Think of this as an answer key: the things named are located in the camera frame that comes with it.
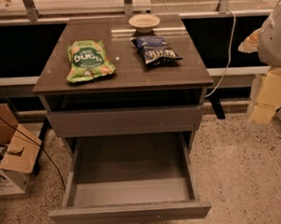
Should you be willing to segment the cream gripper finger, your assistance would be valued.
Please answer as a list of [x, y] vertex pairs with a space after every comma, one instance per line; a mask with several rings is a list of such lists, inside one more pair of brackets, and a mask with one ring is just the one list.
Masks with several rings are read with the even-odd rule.
[[238, 47], [243, 53], [255, 53], [259, 48], [260, 29], [256, 29], [251, 35], [244, 39]]
[[246, 127], [250, 131], [263, 129], [281, 107], [281, 67], [257, 75], [251, 85], [246, 112]]

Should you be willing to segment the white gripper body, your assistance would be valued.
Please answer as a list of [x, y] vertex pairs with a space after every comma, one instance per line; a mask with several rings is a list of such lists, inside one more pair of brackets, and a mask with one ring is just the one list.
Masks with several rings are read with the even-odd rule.
[[258, 54], [261, 62], [281, 66], [281, 0], [260, 28]]

